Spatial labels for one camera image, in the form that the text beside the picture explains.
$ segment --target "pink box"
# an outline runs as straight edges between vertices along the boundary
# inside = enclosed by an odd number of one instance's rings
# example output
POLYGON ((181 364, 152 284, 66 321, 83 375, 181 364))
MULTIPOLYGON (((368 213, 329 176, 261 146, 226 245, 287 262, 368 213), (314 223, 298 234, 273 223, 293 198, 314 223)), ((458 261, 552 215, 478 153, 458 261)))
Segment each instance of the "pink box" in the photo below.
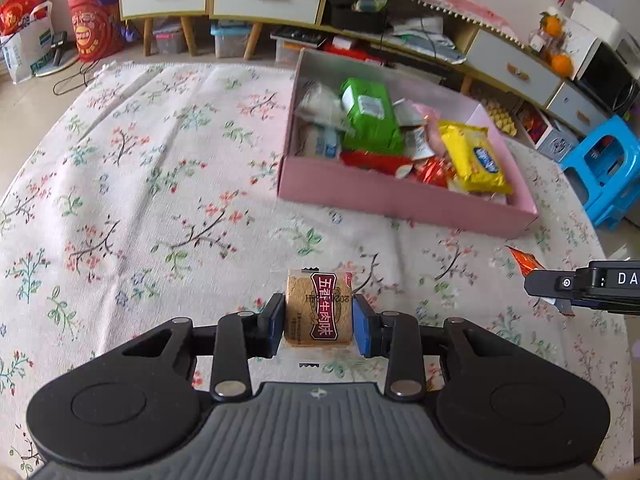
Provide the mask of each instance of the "pink box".
POLYGON ((293 202, 355 209, 391 218, 443 225, 515 238, 538 217, 536 204, 501 134, 482 105, 424 79, 370 63, 304 49, 296 68, 285 138, 278 196, 293 202), (350 168, 339 160, 297 156, 299 120, 296 104, 306 82, 318 81, 336 93, 348 77, 386 86, 392 101, 411 99, 436 108, 443 119, 486 126, 500 167, 514 189, 507 205, 487 202, 447 189, 350 168))

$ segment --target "green wet wipes package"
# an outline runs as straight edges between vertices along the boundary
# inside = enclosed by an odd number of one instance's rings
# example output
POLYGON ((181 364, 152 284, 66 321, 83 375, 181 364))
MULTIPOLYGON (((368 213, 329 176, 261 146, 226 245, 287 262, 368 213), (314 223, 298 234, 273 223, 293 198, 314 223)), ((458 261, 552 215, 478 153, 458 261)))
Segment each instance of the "green wet wipes package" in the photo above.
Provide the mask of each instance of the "green wet wipes package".
POLYGON ((344 148, 384 155, 404 153, 404 137, 383 85, 350 77, 342 83, 340 92, 353 128, 344 135, 344 148))

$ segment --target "tablecloth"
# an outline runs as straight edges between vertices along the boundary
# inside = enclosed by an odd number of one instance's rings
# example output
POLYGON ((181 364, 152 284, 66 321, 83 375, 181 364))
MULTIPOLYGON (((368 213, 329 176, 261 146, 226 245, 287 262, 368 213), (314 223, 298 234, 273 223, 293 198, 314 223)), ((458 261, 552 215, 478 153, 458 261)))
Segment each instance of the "tablecloth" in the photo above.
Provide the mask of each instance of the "tablecloth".
MULTIPOLYGON (((287 270, 353 272, 375 309, 438 325, 463 316, 595 384, 611 410, 596 464, 632 459, 632 381, 620 316, 574 318, 530 298, 506 244, 550 269, 603 258, 556 164, 509 146, 540 218, 513 240, 276 197, 292 71, 112 64, 52 127, 0 203, 0 460, 40 465, 26 428, 47 381, 175 316, 259 312, 287 270)), ((210 358, 193 378, 208 386, 210 358)), ((435 359, 425 366, 441 382, 435 359)), ((264 380, 377 381, 354 346, 252 359, 264 380)))

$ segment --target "blue logo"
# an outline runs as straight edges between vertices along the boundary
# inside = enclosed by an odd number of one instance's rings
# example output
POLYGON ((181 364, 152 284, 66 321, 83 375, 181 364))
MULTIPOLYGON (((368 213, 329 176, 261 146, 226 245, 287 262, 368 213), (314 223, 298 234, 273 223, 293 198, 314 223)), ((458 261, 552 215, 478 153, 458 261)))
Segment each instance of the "blue logo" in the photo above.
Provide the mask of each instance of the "blue logo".
POLYGON ((474 148, 474 153, 476 154, 476 158, 478 162, 482 164, 482 167, 485 168, 489 173, 498 173, 498 165, 494 162, 489 155, 489 152, 484 148, 474 148))

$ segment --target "orange fruit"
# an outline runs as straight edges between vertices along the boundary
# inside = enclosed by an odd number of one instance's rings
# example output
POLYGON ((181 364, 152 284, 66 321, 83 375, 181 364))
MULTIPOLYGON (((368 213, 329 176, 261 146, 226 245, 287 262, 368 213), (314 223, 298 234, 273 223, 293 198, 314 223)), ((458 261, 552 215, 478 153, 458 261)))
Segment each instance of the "orange fruit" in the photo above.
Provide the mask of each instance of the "orange fruit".
POLYGON ((562 34, 562 22, 557 16, 544 14, 540 20, 542 30, 544 30, 552 38, 559 38, 562 34))
POLYGON ((574 73, 574 64, 567 54, 556 54, 551 58, 551 70, 560 77, 571 77, 574 73))

